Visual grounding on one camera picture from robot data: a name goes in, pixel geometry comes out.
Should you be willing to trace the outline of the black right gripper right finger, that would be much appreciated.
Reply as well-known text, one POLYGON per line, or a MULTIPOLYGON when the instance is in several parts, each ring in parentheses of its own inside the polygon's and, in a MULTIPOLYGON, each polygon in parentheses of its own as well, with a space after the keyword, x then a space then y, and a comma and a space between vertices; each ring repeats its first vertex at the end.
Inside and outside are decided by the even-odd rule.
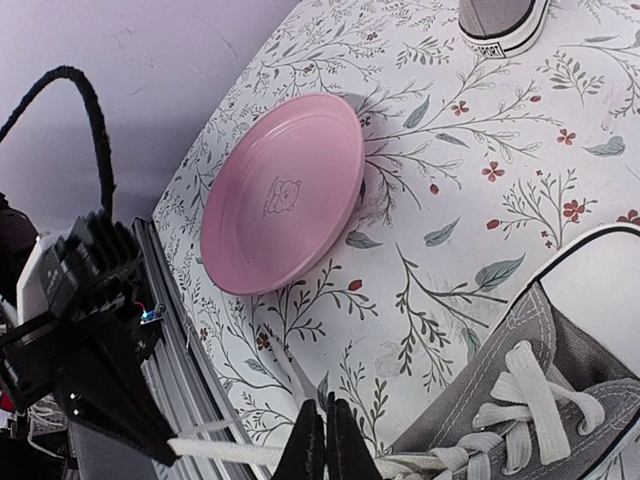
POLYGON ((326 462, 330 480, 382 480, 349 404, 327 401, 326 462))

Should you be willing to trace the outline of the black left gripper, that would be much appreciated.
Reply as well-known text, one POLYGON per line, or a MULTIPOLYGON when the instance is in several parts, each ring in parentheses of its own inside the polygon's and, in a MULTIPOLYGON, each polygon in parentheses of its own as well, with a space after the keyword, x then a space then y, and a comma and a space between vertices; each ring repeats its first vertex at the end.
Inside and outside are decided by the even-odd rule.
POLYGON ((68 419, 172 466, 176 434, 154 400, 118 311, 43 314, 1 336, 1 387, 23 412, 49 394, 68 419))

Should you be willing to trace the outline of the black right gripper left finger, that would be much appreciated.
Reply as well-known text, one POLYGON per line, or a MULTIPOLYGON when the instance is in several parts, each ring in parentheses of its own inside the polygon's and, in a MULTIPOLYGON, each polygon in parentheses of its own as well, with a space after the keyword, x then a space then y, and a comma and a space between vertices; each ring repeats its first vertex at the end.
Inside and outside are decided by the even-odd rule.
POLYGON ((324 468, 324 422, 316 402, 308 399, 302 403, 274 480, 322 480, 324 468))

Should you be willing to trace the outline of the grey sneaker with red sole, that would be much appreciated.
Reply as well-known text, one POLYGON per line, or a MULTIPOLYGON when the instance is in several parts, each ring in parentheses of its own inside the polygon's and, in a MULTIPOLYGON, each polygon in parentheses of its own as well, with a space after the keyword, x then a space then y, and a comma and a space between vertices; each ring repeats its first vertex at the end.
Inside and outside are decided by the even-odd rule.
POLYGON ((541 35, 550 5, 548 0, 460 0, 461 38, 485 58, 520 55, 541 35))

